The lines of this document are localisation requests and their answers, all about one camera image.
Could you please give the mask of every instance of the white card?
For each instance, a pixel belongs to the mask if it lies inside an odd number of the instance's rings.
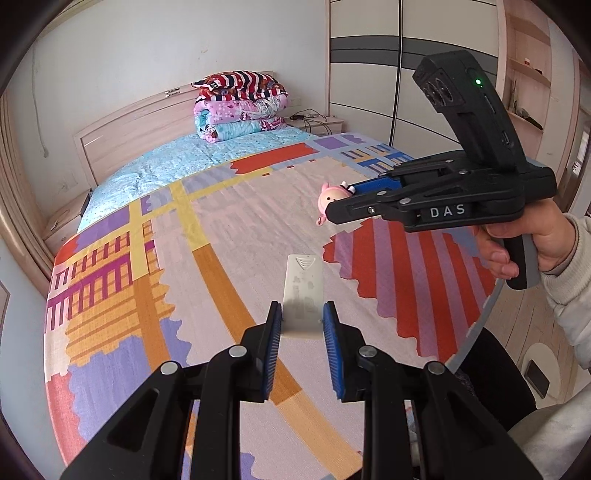
[[[281,336],[321,339],[323,307],[322,258],[288,255]]]

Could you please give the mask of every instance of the gripper handle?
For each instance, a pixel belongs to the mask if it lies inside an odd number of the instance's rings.
[[[513,290],[525,290],[540,283],[538,269],[538,251],[531,235],[520,235],[513,238],[495,238],[508,252],[509,258],[519,267],[519,275],[507,280]]]

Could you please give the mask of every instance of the human hand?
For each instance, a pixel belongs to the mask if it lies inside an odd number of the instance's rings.
[[[552,199],[526,205],[521,218],[513,222],[473,226],[472,231],[481,257],[488,262],[492,274],[503,280],[519,275],[519,267],[509,260],[507,250],[491,237],[513,238],[531,233],[538,249],[538,268],[542,272],[550,271],[566,260],[576,240],[573,224]]]

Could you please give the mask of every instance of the folded quilt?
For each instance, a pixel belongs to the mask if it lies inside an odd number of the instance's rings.
[[[264,120],[277,116],[277,112],[286,108],[287,95],[280,94],[270,98],[258,100],[227,100],[216,102],[202,100],[195,104],[194,113],[206,111],[206,123],[221,125],[238,122],[240,120]]]
[[[265,132],[285,127],[285,120],[279,116],[269,119],[244,120],[228,124],[211,125],[207,121],[209,112],[202,110],[195,115],[195,127],[199,137],[209,143],[230,140],[243,135]]]

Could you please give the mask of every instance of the white sleeve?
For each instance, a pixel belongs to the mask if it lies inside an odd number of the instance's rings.
[[[548,302],[584,369],[591,367],[591,218],[566,217],[577,229],[578,243],[569,266],[558,276],[542,274]]]

